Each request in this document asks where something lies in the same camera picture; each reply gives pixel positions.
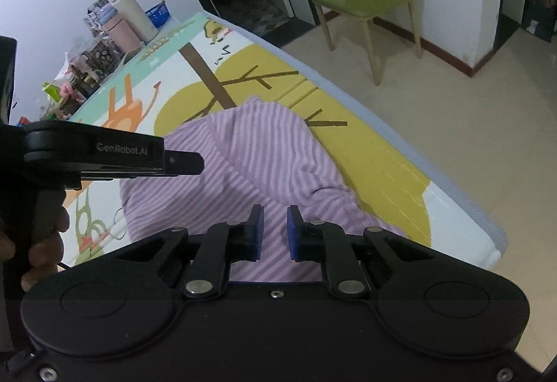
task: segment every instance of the chair leg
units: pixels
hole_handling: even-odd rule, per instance
[[[335,50],[335,46],[332,44],[331,33],[329,32],[329,26],[327,25],[327,19],[325,18],[325,13],[323,13],[323,8],[318,3],[314,3],[315,9],[317,10],[317,15],[319,16],[319,22],[321,22],[321,28],[323,29],[323,33],[325,34],[325,39],[327,40],[327,44],[329,45],[329,49],[332,52]]]
[[[373,45],[371,44],[371,31],[369,30],[369,20],[361,21],[361,26],[364,29],[364,35],[366,36],[366,45],[368,48],[368,59],[369,65],[371,67],[371,74],[373,76],[373,82],[375,86],[381,85],[381,75],[379,73],[379,68],[377,67],[377,62],[375,61],[375,55],[373,53]]]
[[[414,42],[416,43],[416,55],[418,56],[418,58],[421,58],[423,56],[422,36],[420,35],[418,14],[416,13],[416,5],[414,4],[414,1],[408,2],[408,10],[410,11],[412,29],[414,30]]]

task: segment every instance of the baseboard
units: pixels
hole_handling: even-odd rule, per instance
[[[329,11],[325,14],[325,19],[330,21],[335,17],[340,16],[340,13],[336,11]],[[376,17],[373,20],[375,25],[378,25],[381,28],[389,30],[391,33],[394,33],[401,38],[404,38],[410,42],[414,42],[414,35],[411,31],[406,30],[402,27],[399,27],[392,22],[386,21],[385,19],[381,19],[380,17]],[[491,50],[485,57],[483,57],[474,67],[468,66],[464,61],[459,58],[456,58],[454,55],[451,55],[446,50],[441,49],[439,46],[436,46],[434,43],[428,41],[427,39],[422,38],[422,49],[427,50],[427,52],[432,53],[438,58],[441,58],[445,63],[450,64],[453,68],[463,72],[468,77],[474,77],[482,67],[484,67],[489,60],[493,58],[495,55],[495,51]]]

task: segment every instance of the brown tree trunk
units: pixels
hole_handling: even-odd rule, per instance
[[[223,109],[229,109],[236,107],[234,101],[229,96],[224,85],[218,81],[218,79],[211,71],[210,67],[205,63],[205,60],[201,57],[197,49],[189,42],[182,49],[180,53],[188,62],[188,64],[193,68],[197,75],[201,78],[205,86],[213,94],[214,98],[222,106]]]

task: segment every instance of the orange giraffe print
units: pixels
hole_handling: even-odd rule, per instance
[[[108,127],[108,129],[118,129],[119,131],[135,132],[145,117],[151,111],[157,96],[159,95],[160,82],[153,85],[155,94],[152,97],[151,104],[147,107],[145,113],[143,112],[143,102],[141,99],[133,99],[132,94],[132,76],[126,74],[124,78],[124,89],[126,104],[116,110],[116,88],[111,88],[108,99],[108,119],[101,125],[101,127]],[[81,190],[66,190],[66,200],[64,207],[72,204],[83,191],[89,187],[92,181],[82,181]]]

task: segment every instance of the striped shirt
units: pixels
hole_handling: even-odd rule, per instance
[[[231,281],[318,281],[316,263],[290,259],[286,209],[298,205],[305,221],[336,223],[349,234],[396,227],[358,208],[355,194],[305,122],[288,108],[250,98],[240,107],[183,124],[165,148],[199,152],[200,176],[121,180],[124,215],[132,240],[183,226],[205,233],[215,223],[247,220],[254,204],[265,208],[261,259],[238,262]]]

